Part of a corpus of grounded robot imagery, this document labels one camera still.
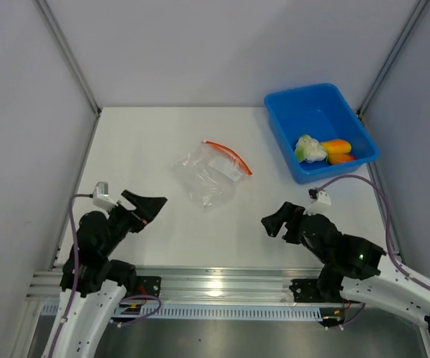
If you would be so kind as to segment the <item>white green cauliflower toy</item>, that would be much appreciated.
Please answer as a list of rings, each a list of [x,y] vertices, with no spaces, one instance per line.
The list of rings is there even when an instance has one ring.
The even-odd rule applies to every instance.
[[[316,139],[305,134],[297,140],[294,155],[299,163],[314,163],[325,160],[327,150]]]

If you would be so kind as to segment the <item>clear zip top bag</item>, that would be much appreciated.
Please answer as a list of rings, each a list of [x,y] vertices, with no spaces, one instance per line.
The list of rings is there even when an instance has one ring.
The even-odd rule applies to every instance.
[[[203,211],[231,201],[238,184],[253,175],[234,150],[210,140],[177,160],[171,170],[188,199]]]

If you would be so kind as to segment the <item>orange red mango toy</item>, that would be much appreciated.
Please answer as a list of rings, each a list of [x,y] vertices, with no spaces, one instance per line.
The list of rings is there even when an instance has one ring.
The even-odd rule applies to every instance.
[[[342,153],[342,154],[329,154],[327,157],[327,161],[330,165],[341,165],[344,163],[350,163],[356,160],[356,157],[351,155],[350,153]]]

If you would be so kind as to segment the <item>yellow orange mango toy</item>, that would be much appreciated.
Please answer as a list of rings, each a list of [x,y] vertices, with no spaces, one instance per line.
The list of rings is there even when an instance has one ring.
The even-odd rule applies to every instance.
[[[345,139],[331,139],[320,143],[327,154],[348,154],[352,150],[351,144]]]

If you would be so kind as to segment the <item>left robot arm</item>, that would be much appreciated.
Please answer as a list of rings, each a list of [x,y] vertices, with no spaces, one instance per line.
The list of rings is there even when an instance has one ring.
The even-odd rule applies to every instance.
[[[72,251],[63,266],[59,305],[44,357],[93,357],[111,322],[126,327],[157,314],[162,308],[159,289],[148,292],[158,277],[140,277],[136,267],[110,259],[130,233],[139,233],[167,203],[165,197],[143,197],[125,190],[129,210],[109,196],[99,182],[88,195],[97,207],[76,222],[69,214]]]

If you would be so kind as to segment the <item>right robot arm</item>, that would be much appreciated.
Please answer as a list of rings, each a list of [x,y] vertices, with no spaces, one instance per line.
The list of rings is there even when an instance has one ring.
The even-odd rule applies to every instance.
[[[327,302],[362,302],[403,317],[430,335],[430,280],[412,271],[385,250],[359,236],[340,232],[324,215],[285,202],[261,220],[267,234],[302,245],[323,264],[317,294]]]

